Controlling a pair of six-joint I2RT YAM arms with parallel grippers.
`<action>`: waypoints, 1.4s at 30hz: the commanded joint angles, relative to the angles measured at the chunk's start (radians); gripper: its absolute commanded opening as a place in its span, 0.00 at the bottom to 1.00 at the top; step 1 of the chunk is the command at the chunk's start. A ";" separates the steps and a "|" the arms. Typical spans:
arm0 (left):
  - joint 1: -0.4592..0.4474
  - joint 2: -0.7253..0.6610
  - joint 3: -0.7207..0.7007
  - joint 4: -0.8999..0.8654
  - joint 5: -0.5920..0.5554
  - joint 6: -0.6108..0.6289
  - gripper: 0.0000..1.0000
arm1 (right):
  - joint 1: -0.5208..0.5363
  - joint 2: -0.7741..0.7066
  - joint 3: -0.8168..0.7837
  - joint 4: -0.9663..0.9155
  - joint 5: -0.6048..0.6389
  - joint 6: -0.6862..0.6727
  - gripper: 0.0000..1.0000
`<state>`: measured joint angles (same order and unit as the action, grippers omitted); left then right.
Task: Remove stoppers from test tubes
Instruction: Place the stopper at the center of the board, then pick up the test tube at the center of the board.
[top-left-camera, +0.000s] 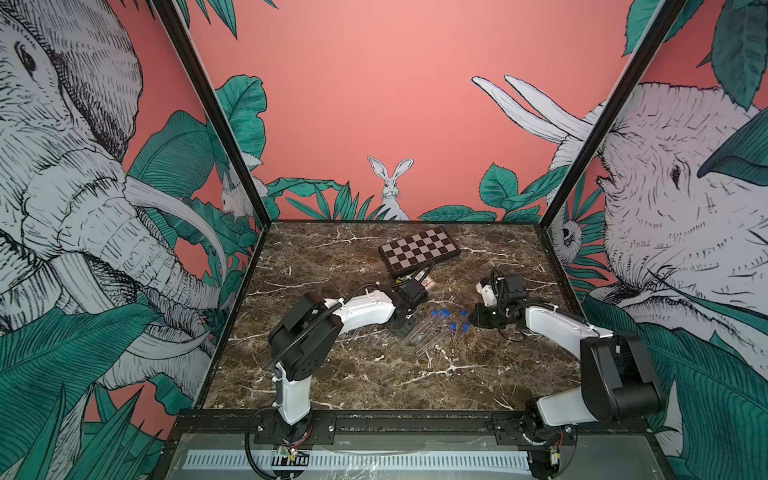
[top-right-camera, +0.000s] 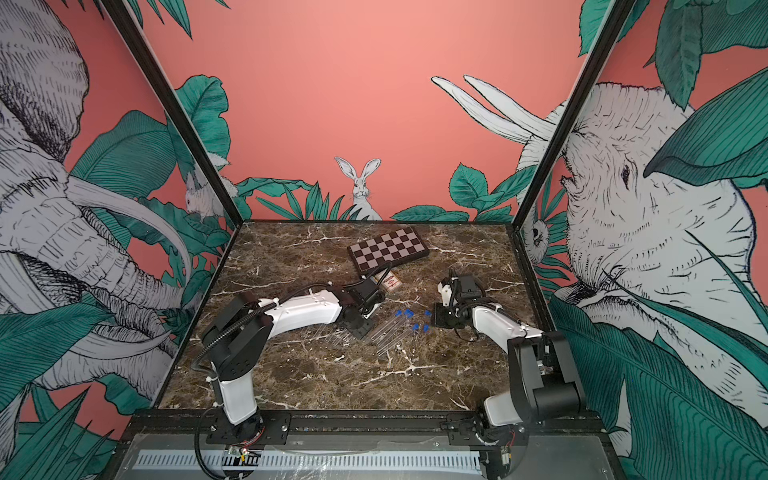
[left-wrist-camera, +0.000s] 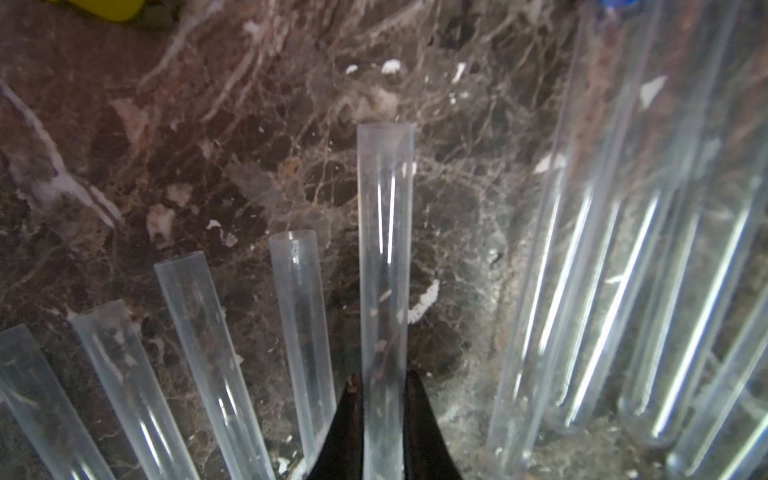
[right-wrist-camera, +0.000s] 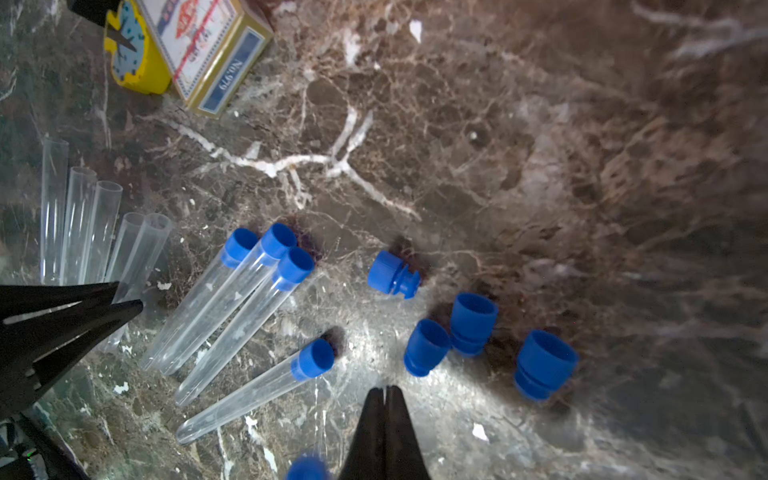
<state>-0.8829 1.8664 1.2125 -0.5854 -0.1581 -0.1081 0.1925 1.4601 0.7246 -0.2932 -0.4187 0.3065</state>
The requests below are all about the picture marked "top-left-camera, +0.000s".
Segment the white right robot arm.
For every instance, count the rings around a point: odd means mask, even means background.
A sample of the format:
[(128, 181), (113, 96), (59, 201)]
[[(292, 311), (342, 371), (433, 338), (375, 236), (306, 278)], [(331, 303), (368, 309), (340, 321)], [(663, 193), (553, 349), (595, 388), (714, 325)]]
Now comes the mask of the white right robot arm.
[(541, 335), (576, 358), (580, 384), (533, 401), (536, 428), (611, 423), (658, 413), (666, 401), (639, 335), (589, 323), (556, 304), (529, 296), (518, 275), (496, 271), (476, 284), (481, 301), (470, 323), (502, 331), (513, 325)]

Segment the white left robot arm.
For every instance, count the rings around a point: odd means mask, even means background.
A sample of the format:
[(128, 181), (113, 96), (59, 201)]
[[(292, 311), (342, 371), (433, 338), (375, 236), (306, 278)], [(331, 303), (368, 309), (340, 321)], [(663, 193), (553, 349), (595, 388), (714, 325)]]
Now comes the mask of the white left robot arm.
[(382, 325), (397, 338), (415, 327), (415, 312), (429, 296), (432, 279), (419, 272), (390, 287), (365, 284), (341, 299), (303, 295), (268, 335), (273, 358), (268, 370), (276, 384), (276, 409), (293, 427), (311, 412), (311, 381), (339, 336)]

